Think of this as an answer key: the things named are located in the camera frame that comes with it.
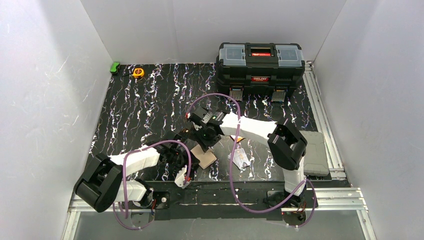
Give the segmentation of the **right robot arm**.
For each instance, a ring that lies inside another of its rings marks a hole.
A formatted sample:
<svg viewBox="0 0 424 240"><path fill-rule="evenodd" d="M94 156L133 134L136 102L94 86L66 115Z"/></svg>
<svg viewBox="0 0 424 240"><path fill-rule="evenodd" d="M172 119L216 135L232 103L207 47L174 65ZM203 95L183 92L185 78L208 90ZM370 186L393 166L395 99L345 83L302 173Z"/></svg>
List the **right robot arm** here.
<svg viewBox="0 0 424 240"><path fill-rule="evenodd" d="M198 107L186 114L192 123L190 138L203 152L208 151L222 136L239 136L269 148L274 162L282 168L284 191L301 198L305 192L304 156L307 140L287 118L279 121L262 121L233 112L212 112Z"/></svg>

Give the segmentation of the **beige card holder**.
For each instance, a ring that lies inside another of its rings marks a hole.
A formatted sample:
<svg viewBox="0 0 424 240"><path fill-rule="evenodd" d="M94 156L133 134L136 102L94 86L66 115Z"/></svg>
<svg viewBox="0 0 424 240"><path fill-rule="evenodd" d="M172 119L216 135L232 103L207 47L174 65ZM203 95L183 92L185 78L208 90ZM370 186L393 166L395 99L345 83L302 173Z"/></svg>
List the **beige card holder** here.
<svg viewBox="0 0 424 240"><path fill-rule="evenodd" d="M214 155L213 151L210 148L208 148L206 152L204 152L199 144L193 147L190 151L199 160L199 166L203 170L208 168L212 163L217 160L217 157Z"/></svg>

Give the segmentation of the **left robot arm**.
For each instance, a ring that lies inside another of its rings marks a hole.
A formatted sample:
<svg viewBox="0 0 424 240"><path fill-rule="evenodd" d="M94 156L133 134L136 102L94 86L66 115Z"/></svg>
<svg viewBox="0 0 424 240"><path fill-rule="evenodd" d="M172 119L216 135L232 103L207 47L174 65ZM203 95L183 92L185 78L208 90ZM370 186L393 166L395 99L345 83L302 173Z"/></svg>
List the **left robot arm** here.
<svg viewBox="0 0 424 240"><path fill-rule="evenodd" d="M85 168L73 192L98 213L115 203L120 204L124 211L129 209L130 202L141 208L155 207L160 200L156 198L153 187L143 180L127 178L160 163L176 167L174 183L183 189L194 178L200 160L183 139L149 142L119 155L99 153Z"/></svg>

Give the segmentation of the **white card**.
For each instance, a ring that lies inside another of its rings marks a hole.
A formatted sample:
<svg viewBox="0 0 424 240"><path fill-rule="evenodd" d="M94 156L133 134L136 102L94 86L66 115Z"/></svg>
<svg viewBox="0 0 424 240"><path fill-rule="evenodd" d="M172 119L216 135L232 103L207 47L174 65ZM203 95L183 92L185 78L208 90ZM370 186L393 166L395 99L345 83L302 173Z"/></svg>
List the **white card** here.
<svg viewBox="0 0 424 240"><path fill-rule="evenodd" d="M238 148L234 151L232 162L239 170L244 170L251 165L250 159L243 148Z"/></svg>

